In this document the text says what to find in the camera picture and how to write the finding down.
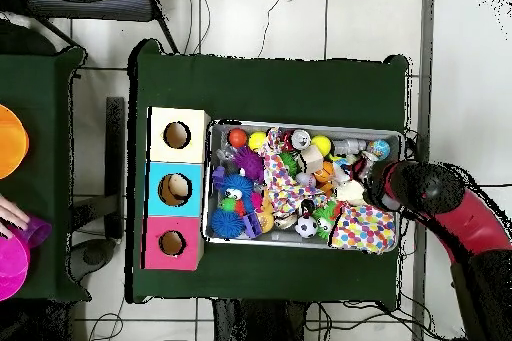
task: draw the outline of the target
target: blue box section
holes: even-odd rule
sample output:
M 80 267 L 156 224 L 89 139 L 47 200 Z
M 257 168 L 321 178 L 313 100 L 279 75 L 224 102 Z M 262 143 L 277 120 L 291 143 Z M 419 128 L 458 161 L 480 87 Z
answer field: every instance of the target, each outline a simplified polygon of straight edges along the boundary
M 150 162 L 148 216 L 192 216 L 201 214 L 202 165 Z M 158 196 L 158 184 L 165 175 L 182 174 L 192 182 L 192 195 L 182 206 L 168 206 Z

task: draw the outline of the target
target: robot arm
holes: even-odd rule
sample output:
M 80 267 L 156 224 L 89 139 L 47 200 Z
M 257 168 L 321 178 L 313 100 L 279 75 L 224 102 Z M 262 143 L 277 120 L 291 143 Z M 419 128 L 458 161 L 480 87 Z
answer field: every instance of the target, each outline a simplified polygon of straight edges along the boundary
M 453 170 L 436 164 L 376 163 L 365 200 L 405 207 L 442 242 L 469 341 L 512 341 L 512 245 L 494 213 Z

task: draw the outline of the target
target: dark green surface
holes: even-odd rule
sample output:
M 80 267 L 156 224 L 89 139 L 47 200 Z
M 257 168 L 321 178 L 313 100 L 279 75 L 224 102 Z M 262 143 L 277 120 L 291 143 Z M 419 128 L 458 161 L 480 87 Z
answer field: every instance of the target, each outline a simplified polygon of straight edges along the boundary
M 79 48 L 55 56 L 0 55 L 0 103 L 23 123 L 30 148 L 21 165 L 0 180 L 0 193 L 27 213 L 53 225 L 32 249 L 29 272 L 16 298 L 87 299 L 67 275 L 69 221 L 68 86 L 84 57 Z
M 395 306 L 398 249 L 375 256 L 208 243 L 195 272 L 141 270 L 140 234 L 148 106 L 204 109 L 213 119 L 402 131 L 404 57 L 383 64 L 167 56 L 150 40 L 137 69 L 134 296 L 380 300 Z

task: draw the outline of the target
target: pink box section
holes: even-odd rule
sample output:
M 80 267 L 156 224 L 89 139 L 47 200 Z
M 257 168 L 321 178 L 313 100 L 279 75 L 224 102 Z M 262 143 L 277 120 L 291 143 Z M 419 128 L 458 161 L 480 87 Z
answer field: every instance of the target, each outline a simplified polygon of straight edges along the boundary
M 178 231 L 185 239 L 185 248 L 179 256 L 169 256 L 160 250 L 158 240 L 167 231 Z M 200 218 L 178 216 L 148 217 L 146 233 L 145 269 L 174 269 L 194 271 L 198 264 Z

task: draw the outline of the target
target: pink bowl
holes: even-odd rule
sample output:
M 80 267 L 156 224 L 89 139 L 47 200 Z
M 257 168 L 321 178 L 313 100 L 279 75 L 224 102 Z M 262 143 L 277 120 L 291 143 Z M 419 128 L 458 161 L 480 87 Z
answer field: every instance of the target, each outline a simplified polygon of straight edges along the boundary
M 0 238 L 0 301 L 16 294 L 27 277 L 30 249 L 16 236 Z

